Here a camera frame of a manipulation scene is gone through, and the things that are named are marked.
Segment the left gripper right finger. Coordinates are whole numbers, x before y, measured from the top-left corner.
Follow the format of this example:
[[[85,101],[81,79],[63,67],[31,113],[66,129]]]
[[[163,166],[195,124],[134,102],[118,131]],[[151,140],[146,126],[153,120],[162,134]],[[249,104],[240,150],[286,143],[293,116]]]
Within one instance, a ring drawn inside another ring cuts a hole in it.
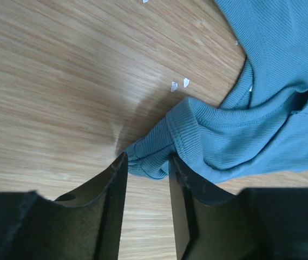
[[[178,259],[308,259],[308,187],[231,194],[169,159]]]

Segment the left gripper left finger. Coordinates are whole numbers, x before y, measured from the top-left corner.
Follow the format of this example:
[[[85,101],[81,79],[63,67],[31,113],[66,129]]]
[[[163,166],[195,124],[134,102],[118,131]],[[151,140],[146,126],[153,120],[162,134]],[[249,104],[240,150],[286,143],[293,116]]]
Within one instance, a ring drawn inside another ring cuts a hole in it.
[[[0,192],[0,259],[117,259],[128,158],[55,200]]]

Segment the light blue tank top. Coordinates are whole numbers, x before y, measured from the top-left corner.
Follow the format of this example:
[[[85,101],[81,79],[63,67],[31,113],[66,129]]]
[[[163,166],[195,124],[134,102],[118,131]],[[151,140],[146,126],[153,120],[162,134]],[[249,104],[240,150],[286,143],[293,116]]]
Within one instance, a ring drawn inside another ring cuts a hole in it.
[[[187,97],[127,147],[129,173],[160,180],[172,153],[213,183],[308,170],[308,1],[217,1],[246,62],[219,108]]]

